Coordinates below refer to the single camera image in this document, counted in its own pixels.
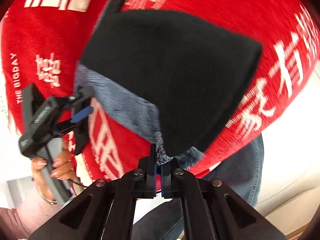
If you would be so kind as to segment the pink sleeve forearm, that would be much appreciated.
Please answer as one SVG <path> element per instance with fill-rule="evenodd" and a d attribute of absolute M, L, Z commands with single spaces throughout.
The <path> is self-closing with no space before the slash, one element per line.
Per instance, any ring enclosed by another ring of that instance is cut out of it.
<path fill-rule="evenodd" d="M 33 179 L 35 187 L 17 208 L 1 208 L 1 239 L 27 239 L 62 209 L 44 194 L 48 187 L 40 172 L 35 173 Z"/>

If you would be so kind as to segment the person's left hand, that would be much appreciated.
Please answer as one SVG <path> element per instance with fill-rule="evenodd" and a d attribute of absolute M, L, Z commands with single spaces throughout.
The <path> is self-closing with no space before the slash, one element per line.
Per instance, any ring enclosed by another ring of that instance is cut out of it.
<path fill-rule="evenodd" d="M 75 174 L 75 170 L 73 168 L 73 164 L 71 162 L 71 152 L 69 152 L 67 147 L 67 141 L 63 140 L 62 152 L 56 157 L 53 161 L 52 168 L 53 171 L 50 173 L 50 177 L 58 179 L 58 180 L 73 180 L 76 179 L 77 176 Z M 34 182 L 43 181 L 41 170 L 45 168 L 47 165 L 47 161 L 43 158 L 33 158 L 31 161 L 31 170 L 33 174 Z"/>

